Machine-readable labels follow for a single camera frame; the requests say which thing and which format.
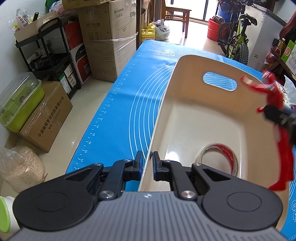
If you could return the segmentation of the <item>tape roll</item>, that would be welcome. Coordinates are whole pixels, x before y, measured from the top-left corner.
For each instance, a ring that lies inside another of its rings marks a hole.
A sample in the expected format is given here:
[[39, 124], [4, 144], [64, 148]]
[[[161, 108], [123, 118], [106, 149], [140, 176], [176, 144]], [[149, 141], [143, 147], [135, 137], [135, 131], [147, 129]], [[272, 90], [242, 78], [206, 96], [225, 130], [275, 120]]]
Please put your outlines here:
[[196, 164], [203, 164], [237, 177], [239, 162], [236, 154], [227, 145], [210, 143], [197, 155]]

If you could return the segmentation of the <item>black metal shelf rack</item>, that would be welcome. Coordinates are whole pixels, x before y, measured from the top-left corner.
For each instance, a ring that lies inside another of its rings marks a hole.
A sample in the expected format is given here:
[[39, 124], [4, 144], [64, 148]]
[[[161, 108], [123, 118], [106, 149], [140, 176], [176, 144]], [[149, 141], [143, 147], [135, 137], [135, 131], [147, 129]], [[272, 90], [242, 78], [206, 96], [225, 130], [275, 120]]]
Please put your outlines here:
[[16, 47], [38, 79], [60, 82], [69, 98], [81, 88], [60, 18], [41, 25], [36, 35], [16, 41]]

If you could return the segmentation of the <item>red bucket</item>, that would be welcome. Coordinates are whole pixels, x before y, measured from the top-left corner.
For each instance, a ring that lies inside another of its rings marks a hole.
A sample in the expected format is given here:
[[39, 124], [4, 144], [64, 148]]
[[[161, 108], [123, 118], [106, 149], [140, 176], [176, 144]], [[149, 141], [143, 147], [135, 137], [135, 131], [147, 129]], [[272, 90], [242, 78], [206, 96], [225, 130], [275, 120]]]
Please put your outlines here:
[[220, 25], [225, 23], [225, 19], [222, 16], [213, 16], [208, 20], [208, 32], [207, 32], [207, 38], [212, 41], [217, 41], [219, 34], [218, 30]]

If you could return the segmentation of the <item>blue silicone table mat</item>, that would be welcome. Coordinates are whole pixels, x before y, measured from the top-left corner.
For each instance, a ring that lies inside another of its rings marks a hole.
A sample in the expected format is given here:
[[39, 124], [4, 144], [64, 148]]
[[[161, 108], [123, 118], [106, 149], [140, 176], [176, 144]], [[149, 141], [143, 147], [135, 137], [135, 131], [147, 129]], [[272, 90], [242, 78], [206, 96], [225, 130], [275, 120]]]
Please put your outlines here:
[[283, 215], [276, 230], [238, 232], [207, 219], [198, 205], [178, 200], [166, 182], [153, 179], [149, 158], [154, 126], [175, 65], [184, 55], [230, 64], [259, 81], [261, 73], [217, 54], [174, 44], [147, 41], [119, 75], [90, 122], [67, 172], [92, 163], [144, 154], [140, 181], [126, 185], [121, 204], [107, 204], [100, 216], [103, 240], [295, 240], [295, 183], [278, 195]]

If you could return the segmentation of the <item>yellow oil jug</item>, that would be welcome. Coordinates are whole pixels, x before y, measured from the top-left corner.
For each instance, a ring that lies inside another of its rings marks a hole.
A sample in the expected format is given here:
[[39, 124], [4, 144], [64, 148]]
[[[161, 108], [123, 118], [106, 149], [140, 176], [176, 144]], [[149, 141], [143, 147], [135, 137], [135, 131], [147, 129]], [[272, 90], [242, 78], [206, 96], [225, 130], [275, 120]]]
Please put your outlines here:
[[146, 29], [141, 30], [140, 38], [141, 43], [146, 40], [155, 40], [156, 36], [156, 25], [152, 22], [147, 25]]

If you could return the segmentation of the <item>green white carton box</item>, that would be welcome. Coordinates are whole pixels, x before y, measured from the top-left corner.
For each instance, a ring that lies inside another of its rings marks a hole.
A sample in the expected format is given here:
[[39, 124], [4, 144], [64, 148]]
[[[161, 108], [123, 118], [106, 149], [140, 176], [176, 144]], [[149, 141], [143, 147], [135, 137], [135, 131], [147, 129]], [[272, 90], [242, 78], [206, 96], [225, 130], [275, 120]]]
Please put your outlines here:
[[283, 53], [282, 60], [288, 66], [290, 71], [295, 75], [295, 43], [289, 40], [288, 45]]

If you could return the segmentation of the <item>green black bicycle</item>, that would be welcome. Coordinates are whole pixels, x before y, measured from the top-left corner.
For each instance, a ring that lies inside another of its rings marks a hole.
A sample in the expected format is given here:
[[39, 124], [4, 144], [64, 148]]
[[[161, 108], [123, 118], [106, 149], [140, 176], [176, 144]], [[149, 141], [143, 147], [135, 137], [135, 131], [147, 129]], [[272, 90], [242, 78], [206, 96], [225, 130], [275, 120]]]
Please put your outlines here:
[[246, 6], [253, 6], [255, 1], [218, 1], [221, 10], [229, 14], [238, 14], [236, 21], [224, 22], [218, 29], [217, 43], [225, 57], [248, 64], [249, 39], [246, 35], [248, 26], [257, 25], [257, 19], [245, 12]]

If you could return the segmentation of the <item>bag of grain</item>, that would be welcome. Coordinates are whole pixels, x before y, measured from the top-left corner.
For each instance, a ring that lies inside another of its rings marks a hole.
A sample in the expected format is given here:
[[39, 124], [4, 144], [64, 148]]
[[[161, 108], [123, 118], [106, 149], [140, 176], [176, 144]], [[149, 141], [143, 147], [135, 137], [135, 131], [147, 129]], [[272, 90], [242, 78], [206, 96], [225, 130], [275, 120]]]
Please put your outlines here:
[[46, 176], [45, 167], [32, 148], [1, 147], [1, 177], [16, 192], [41, 184]]

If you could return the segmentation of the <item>beige plastic storage bin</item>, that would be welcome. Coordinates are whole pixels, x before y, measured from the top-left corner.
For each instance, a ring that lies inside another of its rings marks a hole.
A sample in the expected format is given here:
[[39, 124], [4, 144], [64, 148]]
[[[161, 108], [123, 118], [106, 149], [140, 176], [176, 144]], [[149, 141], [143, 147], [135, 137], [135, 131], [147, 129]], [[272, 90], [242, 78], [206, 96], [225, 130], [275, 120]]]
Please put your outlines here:
[[273, 185], [280, 173], [274, 126], [256, 112], [266, 99], [240, 83], [244, 75], [246, 71], [210, 58], [180, 57], [149, 151], [191, 166], [206, 145], [225, 144], [238, 158], [239, 178], [266, 188]]

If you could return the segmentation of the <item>green lid white container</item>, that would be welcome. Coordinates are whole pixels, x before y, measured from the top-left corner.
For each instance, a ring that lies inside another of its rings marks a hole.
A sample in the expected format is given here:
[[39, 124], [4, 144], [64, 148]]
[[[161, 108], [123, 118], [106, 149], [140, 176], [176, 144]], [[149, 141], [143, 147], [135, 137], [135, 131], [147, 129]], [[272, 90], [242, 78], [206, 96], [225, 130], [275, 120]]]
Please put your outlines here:
[[0, 229], [4, 233], [15, 233], [20, 227], [13, 213], [14, 198], [0, 197]]

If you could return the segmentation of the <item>wrapped lower cardboard box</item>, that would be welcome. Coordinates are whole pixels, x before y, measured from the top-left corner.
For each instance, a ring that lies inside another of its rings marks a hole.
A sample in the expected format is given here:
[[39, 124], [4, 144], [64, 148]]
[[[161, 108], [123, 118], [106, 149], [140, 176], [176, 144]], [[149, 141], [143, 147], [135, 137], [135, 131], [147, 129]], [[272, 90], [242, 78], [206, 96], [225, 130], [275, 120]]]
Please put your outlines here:
[[111, 40], [85, 40], [93, 78], [115, 82], [137, 50], [137, 34]]

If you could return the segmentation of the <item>floor cardboard box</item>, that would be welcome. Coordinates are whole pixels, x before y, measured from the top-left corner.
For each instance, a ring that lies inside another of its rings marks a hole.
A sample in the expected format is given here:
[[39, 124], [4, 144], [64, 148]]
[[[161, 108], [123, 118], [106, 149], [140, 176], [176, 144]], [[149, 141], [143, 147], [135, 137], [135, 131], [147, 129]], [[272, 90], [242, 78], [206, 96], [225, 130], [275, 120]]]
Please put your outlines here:
[[44, 152], [49, 152], [72, 103], [60, 82], [42, 83], [44, 98], [29, 116], [18, 134]]

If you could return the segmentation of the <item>white freezer cabinet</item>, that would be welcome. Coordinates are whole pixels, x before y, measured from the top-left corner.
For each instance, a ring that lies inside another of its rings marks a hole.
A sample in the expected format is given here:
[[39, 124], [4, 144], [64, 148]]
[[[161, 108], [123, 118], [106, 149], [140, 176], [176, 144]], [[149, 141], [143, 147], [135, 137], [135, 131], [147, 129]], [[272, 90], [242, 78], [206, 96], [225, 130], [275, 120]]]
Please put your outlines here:
[[273, 40], [278, 38], [280, 30], [285, 26], [285, 21], [270, 10], [254, 4], [246, 6], [245, 13], [257, 20], [257, 25], [251, 25], [246, 29], [249, 39], [248, 66], [261, 71], [264, 68], [264, 60], [269, 52]]

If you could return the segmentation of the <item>middle cardboard box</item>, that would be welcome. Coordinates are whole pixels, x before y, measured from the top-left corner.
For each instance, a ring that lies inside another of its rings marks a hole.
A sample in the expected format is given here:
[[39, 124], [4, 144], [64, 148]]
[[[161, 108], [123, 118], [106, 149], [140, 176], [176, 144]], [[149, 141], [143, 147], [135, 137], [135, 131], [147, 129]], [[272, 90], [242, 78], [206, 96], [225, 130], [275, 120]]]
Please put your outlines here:
[[112, 40], [136, 33], [136, 1], [109, 1], [78, 9], [83, 40]]

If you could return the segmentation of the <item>wooden chair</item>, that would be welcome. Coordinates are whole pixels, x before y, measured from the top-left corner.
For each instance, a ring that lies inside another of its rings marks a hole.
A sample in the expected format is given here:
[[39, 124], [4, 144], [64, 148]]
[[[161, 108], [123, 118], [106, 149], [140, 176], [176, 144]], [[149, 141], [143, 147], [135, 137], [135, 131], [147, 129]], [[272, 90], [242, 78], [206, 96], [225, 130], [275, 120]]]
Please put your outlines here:
[[185, 33], [185, 38], [188, 36], [190, 9], [176, 8], [173, 6], [166, 6], [166, 1], [162, 0], [161, 17], [164, 21], [178, 21], [182, 22], [182, 32]]

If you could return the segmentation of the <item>red ultraman figure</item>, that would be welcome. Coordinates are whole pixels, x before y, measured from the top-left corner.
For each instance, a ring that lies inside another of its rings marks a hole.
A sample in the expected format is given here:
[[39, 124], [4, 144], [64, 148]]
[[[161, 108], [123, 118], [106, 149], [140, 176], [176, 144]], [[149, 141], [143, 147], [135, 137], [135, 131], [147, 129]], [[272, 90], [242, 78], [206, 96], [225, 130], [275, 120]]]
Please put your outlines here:
[[274, 123], [277, 149], [280, 156], [280, 174], [278, 181], [269, 186], [271, 191], [283, 191], [288, 182], [294, 180], [293, 143], [290, 136], [290, 116], [292, 111], [285, 108], [284, 94], [277, 84], [273, 73], [266, 71], [262, 75], [262, 83], [256, 83], [246, 75], [240, 78], [242, 84], [250, 90], [266, 95], [266, 106], [256, 111]]

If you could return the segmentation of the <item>green clear-lid container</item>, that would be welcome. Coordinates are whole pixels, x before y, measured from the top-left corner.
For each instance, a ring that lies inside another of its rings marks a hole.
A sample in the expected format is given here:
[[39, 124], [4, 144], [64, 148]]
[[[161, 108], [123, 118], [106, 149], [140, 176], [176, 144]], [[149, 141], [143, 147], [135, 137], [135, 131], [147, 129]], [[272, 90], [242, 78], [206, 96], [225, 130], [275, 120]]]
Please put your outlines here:
[[41, 80], [31, 72], [20, 73], [1, 93], [1, 124], [17, 133], [44, 96]]

